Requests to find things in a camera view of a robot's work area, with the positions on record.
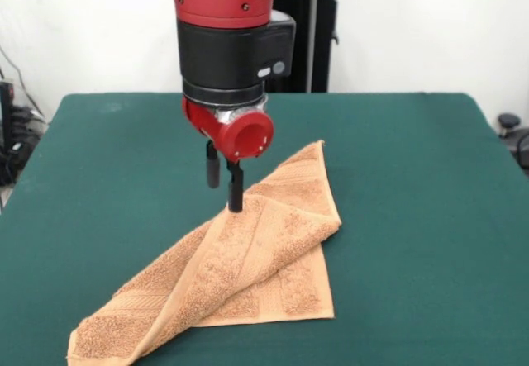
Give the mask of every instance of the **green table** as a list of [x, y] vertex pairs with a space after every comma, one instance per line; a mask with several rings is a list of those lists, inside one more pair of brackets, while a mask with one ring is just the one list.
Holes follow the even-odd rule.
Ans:
[[[224, 206], [179, 98], [64, 100], [0, 218], [1, 365], [65, 364], [83, 317]], [[273, 95], [270, 113], [247, 184], [326, 141], [336, 319], [192, 329], [138, 364], [529, 364], [529, 182], [469, 97]]]

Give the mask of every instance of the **towel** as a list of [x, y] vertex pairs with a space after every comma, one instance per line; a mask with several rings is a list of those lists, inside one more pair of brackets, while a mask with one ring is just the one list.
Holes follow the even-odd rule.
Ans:
[[69, 366], [133, 364], [190, 327], [332, 318], [321, 243], [341, 220], [312, 143], [121, 287], [69, 338]]

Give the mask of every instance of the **black stand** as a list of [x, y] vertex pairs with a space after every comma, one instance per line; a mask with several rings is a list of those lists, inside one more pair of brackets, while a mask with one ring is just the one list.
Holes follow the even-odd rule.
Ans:
[[336, 0], [274, 0], [274, 9], [296, 21], [296, 39], [291, 75], [267, 82], [267, 92], [326, 93], [331, 43], [336, 40]]

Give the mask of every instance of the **white wall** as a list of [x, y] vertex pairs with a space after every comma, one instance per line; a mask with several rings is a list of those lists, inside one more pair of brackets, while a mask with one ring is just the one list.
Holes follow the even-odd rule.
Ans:
[[[529, 121], [529, 0], [340, 1], [331, 91], [467, 92]], [[175, 32], [172, 0], [0, 0], [0, 45], [48, 116], [68, 93], [180, 90]]]

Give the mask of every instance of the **small button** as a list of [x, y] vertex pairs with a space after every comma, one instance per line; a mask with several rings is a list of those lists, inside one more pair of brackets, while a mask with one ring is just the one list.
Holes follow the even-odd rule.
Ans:
[[283, 62], [277, 62], [274, 64], [274, 74], [281, 74], [284, 71], [284, 63]]

